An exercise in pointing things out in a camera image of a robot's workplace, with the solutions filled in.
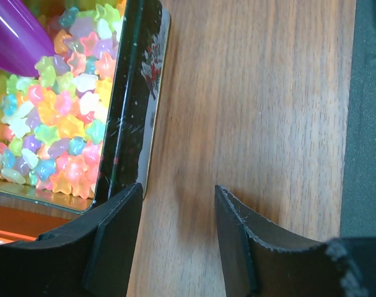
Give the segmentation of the purple plastic scoop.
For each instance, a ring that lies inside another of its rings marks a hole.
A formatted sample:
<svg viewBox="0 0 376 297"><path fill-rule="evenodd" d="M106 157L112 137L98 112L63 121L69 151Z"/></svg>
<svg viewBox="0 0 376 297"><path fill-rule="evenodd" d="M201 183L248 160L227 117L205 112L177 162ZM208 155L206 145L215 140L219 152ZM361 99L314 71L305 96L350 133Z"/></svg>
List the purple plastic scoop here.
<svg viewBox="0 0 376 297"><path fill-rule="evenodd" d="M22 1L0 1L1 70L36 77L36 63L54 53L49 36Z"/></svg>

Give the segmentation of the candy tin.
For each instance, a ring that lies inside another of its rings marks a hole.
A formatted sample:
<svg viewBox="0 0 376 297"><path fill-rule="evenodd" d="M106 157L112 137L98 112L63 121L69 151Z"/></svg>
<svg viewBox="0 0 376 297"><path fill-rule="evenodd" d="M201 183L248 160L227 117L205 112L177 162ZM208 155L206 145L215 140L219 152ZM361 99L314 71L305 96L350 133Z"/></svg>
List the candy tin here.
<svg viewBox="0 0 376 297"><path fill-rule="evenodd" d="M145 186L170 29L161 1L22 1L52 41L0 69L0 204L74 213Z"/></svg>

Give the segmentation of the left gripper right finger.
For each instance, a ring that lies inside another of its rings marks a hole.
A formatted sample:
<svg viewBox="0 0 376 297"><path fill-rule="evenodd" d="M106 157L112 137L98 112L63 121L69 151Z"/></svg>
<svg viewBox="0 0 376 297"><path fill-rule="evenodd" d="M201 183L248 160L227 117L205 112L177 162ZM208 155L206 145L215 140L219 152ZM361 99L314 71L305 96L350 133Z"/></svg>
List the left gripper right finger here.
<svg viewBox="0 0 376 297"><path fill-rule="evenodd" d="M376 237L314 241L220 185L214 205L227 296L376 296Z"/></svg>

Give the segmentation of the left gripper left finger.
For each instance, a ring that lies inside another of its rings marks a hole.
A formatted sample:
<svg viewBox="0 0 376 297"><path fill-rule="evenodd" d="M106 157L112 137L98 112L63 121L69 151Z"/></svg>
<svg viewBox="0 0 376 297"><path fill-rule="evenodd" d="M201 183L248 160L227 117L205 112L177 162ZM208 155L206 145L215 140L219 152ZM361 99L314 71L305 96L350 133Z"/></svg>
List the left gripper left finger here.
<svg viewBox="0 0 376 297"><path fill-rule="evenodd" d="M35 241L0 245L0 296L126 296L142 196L132 184Z"/></svg>

